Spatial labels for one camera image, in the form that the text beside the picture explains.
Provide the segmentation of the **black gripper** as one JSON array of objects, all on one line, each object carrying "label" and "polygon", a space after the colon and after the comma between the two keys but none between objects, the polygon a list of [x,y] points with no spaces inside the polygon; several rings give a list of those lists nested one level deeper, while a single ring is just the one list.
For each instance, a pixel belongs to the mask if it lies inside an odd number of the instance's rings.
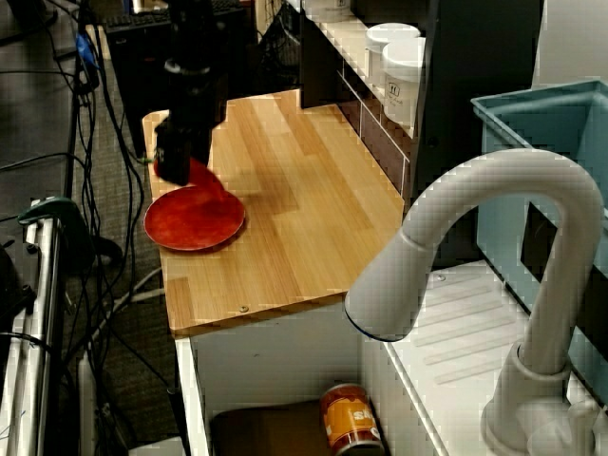
[{"label": "black gripper", "polygon": [[170,112],[154,129],[157,133],[156,174],[164,181],[186,185],[190,177],[190,145],[187,137],[191,137],[191,157],[207,166],[213,127],[212,124],[182,119]]}]

